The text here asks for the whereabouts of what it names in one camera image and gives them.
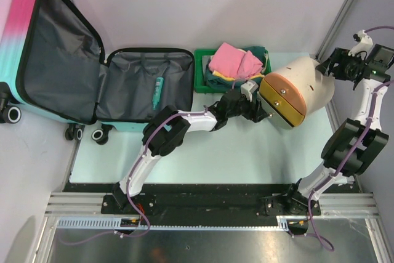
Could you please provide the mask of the yellow towel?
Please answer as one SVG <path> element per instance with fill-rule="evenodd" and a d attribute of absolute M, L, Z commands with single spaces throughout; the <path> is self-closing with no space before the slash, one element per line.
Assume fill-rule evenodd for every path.
<path fill-rule="evenodd" d="M 265 75 L 259 73 L 259 74 L 253 75 L 253 76 L 248 76 L 246 78 L 233 78 L 233 77 L 227 77 L 215 70 L 215 71 L 209 72 L 207 74 L 206 83 L 208 83 L 209 81 L 227 81 L 227 82 L 247 81 L 247 80 L 252 80 L 252 79 L 260 79 L 260 78 L 264 78 L 264 77 L 265 77 Z"/>

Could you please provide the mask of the pink cloth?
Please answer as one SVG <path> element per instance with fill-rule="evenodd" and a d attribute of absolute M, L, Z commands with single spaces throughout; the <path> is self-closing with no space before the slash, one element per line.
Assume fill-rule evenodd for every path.
<path fill-rule="evenodd" d="M 211 72 L 216 70 L 227 77 L 246 78 L 261 73 L 263 63 L 251 51 L 241 51 L 224 42 L 211 57 L 208 67 Z"/>

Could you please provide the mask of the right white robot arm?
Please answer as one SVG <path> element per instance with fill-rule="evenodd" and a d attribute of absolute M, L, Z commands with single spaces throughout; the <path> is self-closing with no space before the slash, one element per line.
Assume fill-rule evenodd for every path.
<path fill-rule="evenodd" d="M 388 143 L 380 125 L 382 99 L 392 83 L 386 72 L 393 65 L 393 49 L 376 44 L 371 51 L 337 48 L 317 70 L 323 75 L 351 81 L 355 107 L 351 117 L 328 140 L 323 162 L 307 177 L 292 185 L 284 199 L 285 210 L 308 214 L 320 195 L 342 177 L 365 172 Z"/>

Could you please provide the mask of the green plastic tray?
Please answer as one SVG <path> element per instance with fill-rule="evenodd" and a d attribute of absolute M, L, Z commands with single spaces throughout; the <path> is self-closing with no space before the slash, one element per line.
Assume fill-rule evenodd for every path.
<path fill-rule="evenodd" d="M 261 74 L 267 75 L 271 73 L 271 64 L 269 51 L 263 46 L 250 46 L 240 49 L 241 51 L 251 51 L 262 63 L 263 69 Z M 195 77 L 194 77 L 194 90 L 197 93 L 225 93 L 227 90 L 231 89 L 233 86 L 235 88 L 240 87 L 244 81 L 209 81 L 206 83 L 206 77 L 211 70 L 208 67 L 211 57 L 216 53 L 217 49 L 196 49 L 194 51 L 195 58 Z M 252 79 L 257 84 L 262 80 Z"/>

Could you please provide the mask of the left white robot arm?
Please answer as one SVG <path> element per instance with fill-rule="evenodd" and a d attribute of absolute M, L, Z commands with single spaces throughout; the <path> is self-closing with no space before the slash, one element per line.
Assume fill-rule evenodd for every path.
<path fill-rule="evenodd" d="M 220 100 L 202 111 L 182 111 L 166 106 L 143 130 L 142 146 L 130 170 L 113 186 L 115 207 L 127 214 L 137 210 L 135 196 L 157 162 L 183 144 L 188 132 L 213 132 L 223 128 L 230 118 L 242 116 L 258 123 L 268 118 L 257 95 L 246 95 L 240 90 L 226 92 Z"/>

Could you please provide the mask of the dark green shorts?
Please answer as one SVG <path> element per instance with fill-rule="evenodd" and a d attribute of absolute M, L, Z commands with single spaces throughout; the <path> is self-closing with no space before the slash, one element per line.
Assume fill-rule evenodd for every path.
<path fill-rule="evenodd" d="M 223 43 L 210 56 L 204 81 L 216 92 L 226 92 L 251 80 L 260 84 L 269 69 L 269 52 L 263 46 L 237 48 Z"/>

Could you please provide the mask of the teal tube bottle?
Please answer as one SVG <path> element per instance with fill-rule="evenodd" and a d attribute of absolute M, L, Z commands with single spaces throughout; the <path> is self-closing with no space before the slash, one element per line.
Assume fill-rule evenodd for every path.
<path fill-rule="evenodd" d="M 161 100 L 161 91 L 164 85 L 164 78 L 163 77 L 157 77 L 155 81 L 155 87 L 153 91 L 153 96 L 152 96 L 152 109 L 156 110 L 160 100 Z"/>

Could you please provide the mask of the pink and teal kids suitcase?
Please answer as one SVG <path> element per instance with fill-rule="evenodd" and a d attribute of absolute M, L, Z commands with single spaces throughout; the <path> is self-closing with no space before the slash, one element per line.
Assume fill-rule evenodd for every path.
<path fill-rule="evenodd" d="M 157 77 L 161 100 L 152 109 Z M 100 123 L 92 139 L 112 129 L 141 131 L 164 107 L 189 111 L 195 60 L 185 49 L 127 47 L 105 53 L 102 39 L 71 0 L 12 0 L 1 38 L 1 123 L 22 109 L 65 122 L 67 140 Z"/>

